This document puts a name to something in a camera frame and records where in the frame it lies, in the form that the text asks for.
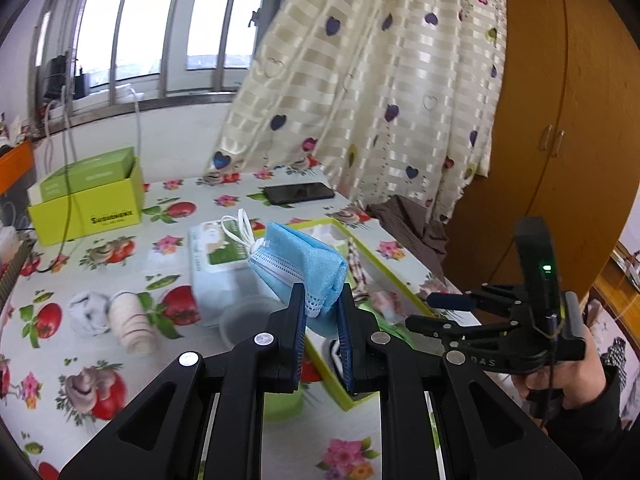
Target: black phone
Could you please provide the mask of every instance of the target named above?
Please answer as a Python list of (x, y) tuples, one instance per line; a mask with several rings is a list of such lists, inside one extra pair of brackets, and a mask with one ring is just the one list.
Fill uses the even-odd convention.
[(333, 198), (335, 193), (322, 182), (308, 184), (288, 184), (286, 186), (269, 186), (263, 190), (265, 197), (272, 205), (287, 205), (308, 200)]

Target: yellow-green box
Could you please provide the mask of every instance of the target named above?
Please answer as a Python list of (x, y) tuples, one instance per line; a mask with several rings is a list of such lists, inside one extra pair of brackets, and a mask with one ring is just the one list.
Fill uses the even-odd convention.
[[(145, 189), (140, 163), (128, 178), (70, 195), (71, 220), (66, 240), (140, 223)], [(60, 243), (65, 234), (68, 196), (29, 207), (38, 240), (44, 246)]]

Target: brown fabric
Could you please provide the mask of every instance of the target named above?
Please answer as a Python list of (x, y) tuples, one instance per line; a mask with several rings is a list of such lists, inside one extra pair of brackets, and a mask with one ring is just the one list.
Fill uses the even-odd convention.
[(442, 264), (449, 239), (440, 222), (425, 221), (427, 208), (411, 200), (393, 195), (382, 204), (367, 208), (384, 230), (407, 248), (422, 264), (444, 282)]

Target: green box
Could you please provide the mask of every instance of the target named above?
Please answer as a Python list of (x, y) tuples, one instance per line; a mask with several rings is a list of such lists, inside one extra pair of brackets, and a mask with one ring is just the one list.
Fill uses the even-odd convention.
[[(139, 224), (145, 200), (140, 162), (134, 158), (128, 178), (73, 193), (70, 199), (71, 220), (66, 240)], [(68, 200), (63, 196), (30, 206), (29, 215), (42, 245), (62, 241)]]
[[(71, 193), (105, 186), (127, 178), (133, 167), (133, 159), (133, 148), (122, 148), (69, 164), (66, 169)], [(43, 202), (66, 196), (66, 192), (65, 166), (52, 173), (40, 184)]]

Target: wardrobe door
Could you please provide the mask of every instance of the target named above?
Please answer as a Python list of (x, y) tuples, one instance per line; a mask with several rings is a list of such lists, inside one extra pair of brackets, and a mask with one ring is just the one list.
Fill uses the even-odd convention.
[(463, 290), (489, 279), (540, 184), (558, 120), (565, 30), (562, 0), (507, 0), (506, 62), (489, 177), (475, 177), (446, 226), (445, 273)]
[(622, 232), (640, 181), (640, 51), (608, 0), (565, 0), (566, 88), (530, 215), (546, 220), (562, 286), (581, 298)]

